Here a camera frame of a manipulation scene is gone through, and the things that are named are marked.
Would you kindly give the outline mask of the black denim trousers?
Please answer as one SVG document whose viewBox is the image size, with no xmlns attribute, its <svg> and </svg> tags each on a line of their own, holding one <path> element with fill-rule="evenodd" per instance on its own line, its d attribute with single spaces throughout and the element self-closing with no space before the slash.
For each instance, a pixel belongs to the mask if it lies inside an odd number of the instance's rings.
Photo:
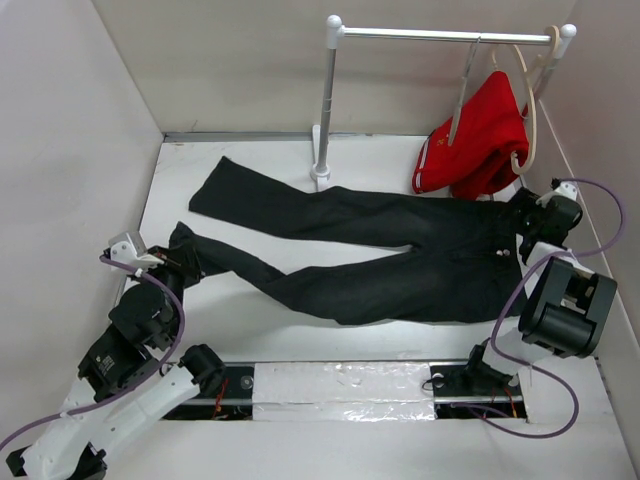
<svg viewBox="0 0 640 480">
<path fill-rule="evenodd" d="M 343 187 L 306 193 L 222 158 L 189 208 L 284 239 L 390 249 L 385 258 L 287 274 L 183 223 L 173 230 L 170 245 L 192 247 L 205 275 L 232 272 L 291 310 L 342 325 L 486 322 L 521 314 L 527 301 L 504 202 Z"/>
</svg>

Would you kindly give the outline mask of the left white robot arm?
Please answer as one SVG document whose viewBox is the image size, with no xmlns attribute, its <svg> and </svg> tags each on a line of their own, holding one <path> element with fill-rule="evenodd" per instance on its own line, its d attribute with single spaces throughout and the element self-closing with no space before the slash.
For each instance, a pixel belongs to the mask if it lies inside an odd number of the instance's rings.
<svg viewBox="0 0 640 480">
<path fill-rule="evenodd" d="M 39 426 L 31 445 L 6 459 L 10 474 L 26 479 L 102 479 L 115 456 L 156 421 L 197 395 L 224 385 L 225 365 L 207 345 L 189 347 L 150 390 L 135 391 L 168 363 L 186 324 L 183 296 L 202 278 L 192 246 L 153 247 L 127 258 L 118 247 L 101 262 L 134 281 L 109 313 L 105 332 L 89 348 L 58 413 L 31 422 L 2 441 Z"/>
</svg>

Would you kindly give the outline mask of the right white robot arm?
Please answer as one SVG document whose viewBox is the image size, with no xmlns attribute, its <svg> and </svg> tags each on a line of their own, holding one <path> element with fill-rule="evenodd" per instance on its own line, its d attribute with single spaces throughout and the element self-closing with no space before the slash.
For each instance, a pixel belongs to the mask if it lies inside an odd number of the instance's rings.
<svg viewBox="0 0 640 480">
<path fill-rule="evenodd" d="M 583 217 L 577 196 L 575 183 L 555 180 L 542 196 L 522 188 L 509 201 L 519 221 L 519 260 L 538 280 L 518 325 L 471 351 L 461 373 L 471 392 L 501 389 L 522 366 L 550 356 L 585 358 L 599 343 L 618 284 L 584 267 L 564 245 Z"/>
</svg>

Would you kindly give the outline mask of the cream wooden hanger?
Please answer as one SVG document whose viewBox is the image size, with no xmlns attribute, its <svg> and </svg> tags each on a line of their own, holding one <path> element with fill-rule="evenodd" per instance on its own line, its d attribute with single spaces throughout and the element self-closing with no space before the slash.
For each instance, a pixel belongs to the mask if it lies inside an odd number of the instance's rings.
<svg viewBox="0 0 640 480">
<path fill-rule="evenodd" d="M 550 46 L 545 55 L 538 54 L 530 63 L 527 63 L 517 45 L 507 45 L 516 62 L 518 77 L 524 88 L 526 97 L 525 103 L 520 110 L 520 119 L 525 128 L 528 141 L 527 154 L 519 154 L 516 150 L 510 154 L 512 172 L 523 175 L 533 165 L 537 149 L 537 107 L 535 81 L 543 76 L 546 68 L 551 65 L 554 55 L 560 46 L 560 29 L 556 25 L 550 25 L 545 29 L 545 33 L 550 36 Z"/>
</svg>

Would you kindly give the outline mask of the grey metal trouser hanger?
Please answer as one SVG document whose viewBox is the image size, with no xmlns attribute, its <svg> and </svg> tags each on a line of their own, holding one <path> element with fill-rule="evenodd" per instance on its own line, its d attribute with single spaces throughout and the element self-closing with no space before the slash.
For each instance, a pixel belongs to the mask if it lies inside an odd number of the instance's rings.
<svg viewBox="0 0 640 480">
<path fill-rule="evenodd" d="M 457 98 L 457 103 L 455 105 L 454 112 L 451 118 L 451 125 L 449 129 L 449 134 L 447 137 L 448 146 L 452 146 L 455 142 L 455 138 L 459 128 L 459 122 L 462 114 L 462 108 L 465 103 L 465 95 L 466 95 L 468 80 L 470 76 L 470 71 L 471 71 L 478 47 L 480 45 L 481 39 L 482 39 L 482 36 L 479 35 L 477 39 L 470 44 L 470 47 L 469 47 L 463 74 L 461 76 L 461 84 L 460 84 L 459 95 Z"/>
</svg>

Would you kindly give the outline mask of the red garment with white stripes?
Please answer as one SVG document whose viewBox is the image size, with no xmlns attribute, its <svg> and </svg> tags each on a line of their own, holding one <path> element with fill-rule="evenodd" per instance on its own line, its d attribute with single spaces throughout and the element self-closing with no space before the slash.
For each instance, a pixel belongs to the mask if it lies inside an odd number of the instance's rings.
<svg viewBox="0 0 640 480">
<path fill-rule="evenodd" d="M 452 121 L 436 128 L 418 154 L 411 186 L 416 194 L 445 187 L 453 197 L 475 200 L 512 184 L 511 158 L 532 150 L 506 73 L 492 73 L 463 105 L 450 140 Z"/>
</svg>

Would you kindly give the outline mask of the silver foil tape strip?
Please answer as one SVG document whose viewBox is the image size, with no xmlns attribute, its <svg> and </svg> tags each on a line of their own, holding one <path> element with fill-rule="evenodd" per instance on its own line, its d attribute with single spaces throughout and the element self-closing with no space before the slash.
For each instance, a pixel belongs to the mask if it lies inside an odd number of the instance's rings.
<svg viewBox="0 0 640 480">
<path fill-rule="evenodd" d="M 436 418 L 426 362 L 275 362 L 254 371 L 260 422 L 424 422 Z"/>
</svg>

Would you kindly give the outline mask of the white and silver clothes rack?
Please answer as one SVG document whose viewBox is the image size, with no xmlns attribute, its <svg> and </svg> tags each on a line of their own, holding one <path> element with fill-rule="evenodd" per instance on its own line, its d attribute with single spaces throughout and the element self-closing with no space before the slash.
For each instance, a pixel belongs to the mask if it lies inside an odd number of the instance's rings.
<svg viewBox="0 0 640 480">
<path fill-rule="evenodd" d="M 565 24 L 558 28 L 560 29 L 560 46 L 554 55 L 554 60 L 551 65 L 546 68 L 543 76 L 535 81 L 536 102 L 544 92 L 553 71 L 563 58 L 569 44 L 577 35 L 577 27 L 573 24 Z M 540 35 L 533 35 L 451 30 L 348 27 L 343 24 L 339 16 L 329 16 L 326 20 L 327 66 L 324 80 L 321 120 L 318 125 L 312 127 L 314 163 L 311 167 L 310 175 L 315 182 L 316 190 L 321 192 L 330 186 L 331 170 L 327 164 L 327 153 L 329 147 L 336 55 L 340 39 L 382 38 L 458 42 L 468 43 L 470 45 L 479 35 L 482 36 L 480 45 L 488 44 L 492 47 L 492 61 L 496 60 L 496 50 L 499 45 L 517 45 L 527 63 L 530 63 L 538 54 L 545 55 L 550 46 L 550 36 L 545 32 Z"/>
</svg>

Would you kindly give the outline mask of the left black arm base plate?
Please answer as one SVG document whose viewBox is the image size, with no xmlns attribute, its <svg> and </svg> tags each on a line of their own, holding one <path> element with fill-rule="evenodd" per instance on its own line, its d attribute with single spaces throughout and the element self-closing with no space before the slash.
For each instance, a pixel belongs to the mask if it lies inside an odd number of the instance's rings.
<svg viewBox="0 0 640 480">
<path fill-rule="evenodd" d="M 253 418 L 255 365 L 231 363 L 224 385 L 215 394 L 198 396 L 177 406 L 163 419 L 170 421 L 245 421 Z"/>
</svg>

